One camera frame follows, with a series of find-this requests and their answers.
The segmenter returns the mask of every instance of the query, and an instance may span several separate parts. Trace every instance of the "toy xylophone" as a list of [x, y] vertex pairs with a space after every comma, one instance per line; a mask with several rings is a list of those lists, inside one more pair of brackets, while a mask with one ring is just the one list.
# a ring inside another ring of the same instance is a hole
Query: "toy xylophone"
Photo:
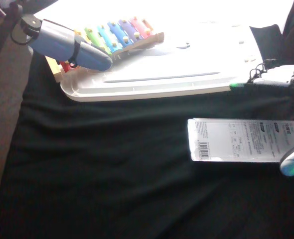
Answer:
[[[109, 21], [93, 28], [86, 27], [84, 30], [76, 29], [75, 34], [81, 35], [86, 41], [101, 48], [111, 57], [134, 49], [148, 48], [164, 40], [163, 32], [155, 33], [145, 19], [139, 19], [136, 16]], [[69, 62], [57, 62], [57, 64], [62, 73], [73, 69]], [[53, 73], [58, 72], [57, 66], [50, 65], [50, 67]]]

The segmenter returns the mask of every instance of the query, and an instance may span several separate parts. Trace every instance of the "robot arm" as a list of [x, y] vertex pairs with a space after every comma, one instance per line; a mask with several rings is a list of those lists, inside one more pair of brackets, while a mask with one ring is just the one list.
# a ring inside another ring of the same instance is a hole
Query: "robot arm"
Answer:
[[7, 17], [3, 9], [11, 13], [13, 21], [19, 21], [27, 42], [17, 42], [20, 45], [29, 45], [36, 52], [58, 61], [69, 61], [75, 66], [106, 71], [112, 66], [112, 59], [106, 52], [89, 44], [83, 37], [75, 34], [72, 29], [36, 18], [33, 15], [21, 16], [19, 5], [15, 0], [0, 2], [0, 19]]

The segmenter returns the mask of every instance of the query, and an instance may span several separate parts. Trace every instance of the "black tablecloth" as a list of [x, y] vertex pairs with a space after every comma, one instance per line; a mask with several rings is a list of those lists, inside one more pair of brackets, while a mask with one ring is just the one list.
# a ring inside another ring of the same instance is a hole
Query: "black tablecloth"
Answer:
[[0, 186], [0, 238], [294, 238], [278, 165], [195, 163], [189, 118], [294, 118], [289, 98], [218, 93], [78, 103], [34, 54]]

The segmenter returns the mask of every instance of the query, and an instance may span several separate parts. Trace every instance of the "gray floor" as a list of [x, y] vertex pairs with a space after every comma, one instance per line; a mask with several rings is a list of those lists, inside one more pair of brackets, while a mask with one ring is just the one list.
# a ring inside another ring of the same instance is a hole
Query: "gray floor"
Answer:
[[31, 53], [8, 38], [0, 53], [0, 180], [26, 86]]

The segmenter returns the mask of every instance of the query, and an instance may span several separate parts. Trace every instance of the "colorful xylophone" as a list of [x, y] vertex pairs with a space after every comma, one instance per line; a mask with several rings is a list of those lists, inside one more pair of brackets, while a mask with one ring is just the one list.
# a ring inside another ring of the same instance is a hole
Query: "colorful xylophone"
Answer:
[[[81, 35], [86, 41], [101, 48], [111, 57], [134, 49], [148, 48], [164, 40], [163, 32], [155, 33], [145, 19], [139, 19], [136, 16], [109, 21], [94, 28], [76, 29], [75, 34]], [[50, 67], [55, 76], [55, 72], [58, 72], [57, 66], [50, 65]], [[58, 67], [62, 73], [72, 69], [68, 62], [59, 62]]]

